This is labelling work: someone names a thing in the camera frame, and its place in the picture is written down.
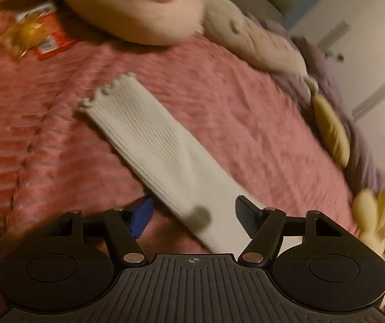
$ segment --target fuzzy pink fabric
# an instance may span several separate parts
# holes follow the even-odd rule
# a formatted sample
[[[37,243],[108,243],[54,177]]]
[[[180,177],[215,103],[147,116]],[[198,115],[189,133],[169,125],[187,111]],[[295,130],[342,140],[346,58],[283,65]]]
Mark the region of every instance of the fuzzy pink fabric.
[[[0,0],[0,35],[15,11],[43,1]],[[33,55],[13,61],[0,47],[2,250],[68,210],[88,215],[145,193],[101,133],[76,111],[96,86],[123,72],[136,73],[265,205],[292,216],[320,210],[354,231],[343,174],[268,74],[202,36],[173,48],[152,48],[113,40],[65,8],[60,16],[80,41],[69,51],[46,61]],[[140,245],[150,256],[206,252],[160,205]],[[3,309],[0,300],[0,313]]]

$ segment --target white fabric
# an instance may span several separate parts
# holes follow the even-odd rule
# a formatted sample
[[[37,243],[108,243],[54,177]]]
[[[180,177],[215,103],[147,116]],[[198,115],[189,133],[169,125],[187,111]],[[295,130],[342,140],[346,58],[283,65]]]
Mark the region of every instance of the white fabric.
[[[97,89],[83,111],[139,178],[211,251],[238,256],[250,239],[235,200],[257,200],[142,86],[133,74]]]

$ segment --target pink blanket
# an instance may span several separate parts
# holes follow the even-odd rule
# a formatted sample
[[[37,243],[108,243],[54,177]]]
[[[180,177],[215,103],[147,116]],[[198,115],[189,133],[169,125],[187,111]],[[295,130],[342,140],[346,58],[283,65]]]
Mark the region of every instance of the pink blanket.
[[[0,35],[15,11],[42,1],[0,0]],[[15,62],[0,47],[2,250],[68,210],[88,215],[123,206],[146,192],[101,133],[76,111],[96,86],[123,72],[136,73],[262,203],[292,216],[320,210],[354,231],[343,174],[268,74],[202,36],[173,48],[152,48],[112,40],[65,8],[60,16],[80,41],[69,51],[46,61],[29,55]],[[206,251],[163,206],[157,207],[140,244],[150,256]]]

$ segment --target white cabinet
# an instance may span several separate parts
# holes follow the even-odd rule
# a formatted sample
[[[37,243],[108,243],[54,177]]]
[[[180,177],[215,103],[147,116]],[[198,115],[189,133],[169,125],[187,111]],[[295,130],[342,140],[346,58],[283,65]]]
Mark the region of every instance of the white cabinet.
[[[343,54],[343,63],[328,64],[385,170],[385,0],[321,0],[290,32]]]

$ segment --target ribbed gray plate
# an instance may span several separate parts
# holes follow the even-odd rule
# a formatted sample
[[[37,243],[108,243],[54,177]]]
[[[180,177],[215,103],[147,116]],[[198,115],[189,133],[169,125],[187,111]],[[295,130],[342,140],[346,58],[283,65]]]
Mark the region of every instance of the ribbed gray plate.
[[[230,255],[158,255],[127,269],[112,290],[74,312],[32,314],[10,309],[0,323],[385,323],[376,309],[334,315],[300,307],[281,295],[261,269]]]

